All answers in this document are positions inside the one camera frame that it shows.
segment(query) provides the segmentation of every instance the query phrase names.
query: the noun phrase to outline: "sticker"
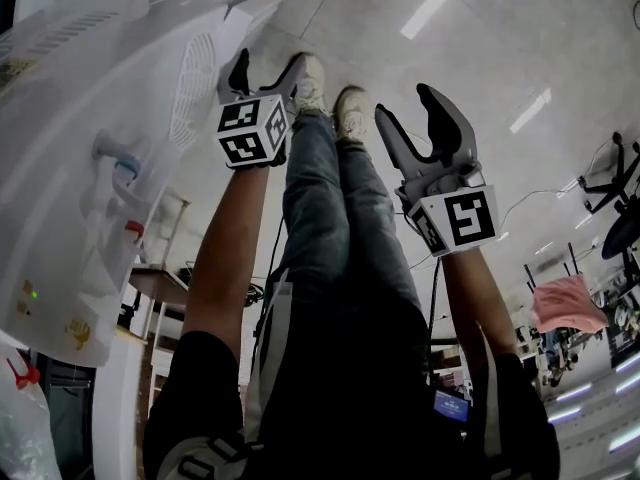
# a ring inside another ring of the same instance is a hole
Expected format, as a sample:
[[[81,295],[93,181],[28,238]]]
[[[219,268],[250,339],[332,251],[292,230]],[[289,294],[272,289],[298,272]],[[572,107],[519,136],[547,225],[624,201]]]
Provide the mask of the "sticker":
[[[280,144],[280,139],[287,132],[287,121],[284,117],[284,112],[282,110],[282,103],[278,102],[278,104],[273,109],[271,116],[267,120],[266,126],[267,136],[269,137],[269,142],[271,142],[271,148],[274,152],[277,153],[277,147]]]
[[[18,301],[17,310],[21,315],[31,316],[31,311],[27,309],[27,305],[21,300]]]
[[[241,101],[233,105],[227,105],[222,109],[218,132],[255,126],[258,122],[259,108],[260,100]]]
[[[267,159],[257,133],[226,137],[220,139],[220,144],[232,164]]]
[[[422,238],[424,238],[425,242],[427,242],[427,246],[431,251],[431,254],[434,256],[442,251],[445,251],[447,247],[444,245],[444,241],[440,238],[438,231],[435,226],[427,217],[427,213],[424,211],[422,206],[418,207],[418,209],[411,215],[413,222],[416,223],[420,233],[422,234]]]
[[[76,350],[82,350],[85,343],[91,337],[91,326],[84,320],[74,318],[71,323],[64,328],[65,334],[71,334],[76,340]]]
[[[26,59],[5,59],[0,62],[0,93],[35,63],[35,60]]]
[[[496,236],[484,192],[448,197],[444,204],[456,246]]]

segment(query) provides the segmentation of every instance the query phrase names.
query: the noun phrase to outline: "black chair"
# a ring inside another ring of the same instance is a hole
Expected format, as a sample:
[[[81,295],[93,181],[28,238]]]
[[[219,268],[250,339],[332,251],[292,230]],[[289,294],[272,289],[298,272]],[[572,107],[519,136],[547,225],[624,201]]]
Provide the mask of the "black chair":
[[[626,252],[629,247],[640,240],[640,199],[632,195],[628,204],[616,201],[615,208],[620,213],[620,217],[613,223],[604,239],[603,260],[610,260],[614,256]]]
[[[606,185],[598,185],[596,187],[587,187],[587,182],[584,179],[584,176],[580,176],[578,178],[578,185],[584,190],[587,194],[605,194],[602,200],[596,204],[595,208],[591,206],[589,201],[584,203],[584,207],[589,211],[589,213],[594,214],[604,208],[605,205],[609,204],[616,197],[619,197],[622,203],[626,206],[631,202],[624,189],[627,186],[627,183],[633,177],[633,173],[638,167],[640,163],[640,144],[637,142],[633,143],[633,150],[636,152],[636,158],[633,160],[629,168],[624,170],[624,146],[622,145],[622,136],[615,132],[613,137],[611,138],[613,143],[618,146],[618,167],[616,170],[616,175],[611,180],[611,183]]]

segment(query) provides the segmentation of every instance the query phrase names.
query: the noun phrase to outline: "shoe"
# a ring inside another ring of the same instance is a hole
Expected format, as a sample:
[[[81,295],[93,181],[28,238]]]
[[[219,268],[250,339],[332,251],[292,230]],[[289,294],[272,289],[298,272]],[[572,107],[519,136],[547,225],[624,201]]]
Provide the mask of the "shoe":
[[[298,88],[294,98],[296,111],[299,114],[308,110],[319,110],[329,115],[324,104],[324,69],[318,57],[303,53],[304,68],[298,79]]]
[[[363,142],[369,132],[371,102],[364,89],[347,87],[338,97],[335,108],[338,120],[338,140]]]

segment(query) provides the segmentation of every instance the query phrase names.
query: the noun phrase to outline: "strap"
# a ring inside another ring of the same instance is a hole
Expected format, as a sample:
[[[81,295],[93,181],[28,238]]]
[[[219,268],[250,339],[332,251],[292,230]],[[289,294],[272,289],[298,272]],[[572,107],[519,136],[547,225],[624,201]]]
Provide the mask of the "strap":
[[[236,480],[247,465],[247,453],[262,449],[258,443],[260,422],[271,398],[289,335],[293,284],[286,282],[288,273],[289,269],[282,273],[267,308],[266,317],[273,313],[267,358],[262,370],[256,366],[251,372],[244,435],[238,433],[215,441],[197,437],[178,443],[162,462],[159,480]],[[261,357],[266,327],[262,326],[258,336],[257,357]]]
[[[502,455],[502,441],[500,438],[500,407],[498,405],[498,371],[496,361],[489,347],[482,327],[478,324],[482,340],[484,341],[484,349],[487,355],[487,415],[484,425],[484,453],[489,462],[492,459]],[[491,474],[491,480],[502,480],[511,476],[511,469],[505,468]]]
[[[273,312],[266,361],[262,368],[260,368],[259,362],[256,363],[249,380],[244,425],[245,442],[247,444],[258,441],[262,414],[269,402],[269,398],[271,398],[273,386],[275,385],[278,370],[280,369],[287,345],[293,290],[293,285],[285,282],[288,273],[289,269],[285,269],[282,273],[265,314],[266,322],[269,314]],[[260,335],[258,336],[258,349],[256,352],[256,357],[258,358],[262,357],[266,328],[267,326],[263,325],[260,330]]]

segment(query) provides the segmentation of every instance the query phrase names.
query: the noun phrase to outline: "pink cloth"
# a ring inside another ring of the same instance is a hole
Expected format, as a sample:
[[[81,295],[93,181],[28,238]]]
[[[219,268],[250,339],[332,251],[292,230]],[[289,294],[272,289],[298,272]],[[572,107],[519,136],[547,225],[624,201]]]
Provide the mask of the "pink cloth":
[[[609,326],[605,314],[591,302],[581,275],[538,286],[533,292],[532,309],[539,332],[571,327],[593,334]]]

